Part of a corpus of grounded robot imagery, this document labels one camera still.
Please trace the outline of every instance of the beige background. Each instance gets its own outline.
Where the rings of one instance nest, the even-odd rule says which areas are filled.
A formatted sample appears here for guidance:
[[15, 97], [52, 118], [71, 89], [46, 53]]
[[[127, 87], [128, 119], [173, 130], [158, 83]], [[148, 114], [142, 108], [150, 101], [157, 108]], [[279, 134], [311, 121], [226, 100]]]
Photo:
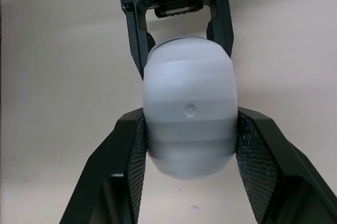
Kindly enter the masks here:
[[[239, 105], [272, 117], [337, 193], [337, 0], [230, 4]], [[205, 35], [208, 20], [149, 13], [148, 28]], [[2, 50], [2, 221], [58, 223], [88, 156], [142, 106], [120, 0], [3, 0]], [[233, 158], [193, 182], [148, 161], [139, 223], [255, 221]]]

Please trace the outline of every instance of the black metal frame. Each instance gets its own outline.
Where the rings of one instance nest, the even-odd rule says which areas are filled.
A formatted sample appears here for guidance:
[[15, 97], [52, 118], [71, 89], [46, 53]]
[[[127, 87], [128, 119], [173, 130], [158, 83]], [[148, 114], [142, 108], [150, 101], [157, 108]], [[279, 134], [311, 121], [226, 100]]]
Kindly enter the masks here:
[[133, 60], [142, 78], [147, 56], [155, 41], [147, 32], [145, 14], [154, 9], [158, 18], [170, 15], [196, 12], [209, 6], [211, 20], [207, 27], [207, 38], [221, 45], [229, 56], [232, 53], [234, 34], [229, 0], [121, 0], [122, 10], [126, 15], [130, 50]]

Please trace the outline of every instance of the white spherical object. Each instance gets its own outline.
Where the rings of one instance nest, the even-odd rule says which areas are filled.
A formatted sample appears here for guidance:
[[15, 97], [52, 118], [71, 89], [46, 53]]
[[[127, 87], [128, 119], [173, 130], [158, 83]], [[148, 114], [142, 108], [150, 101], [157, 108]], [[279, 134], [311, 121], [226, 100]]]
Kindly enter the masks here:
[[143, 105], [148, 152], [162, 173], [205, 177], [235, 153], [235, 77], [217, 43], [186, 36], [156, 45], [144, 69]]

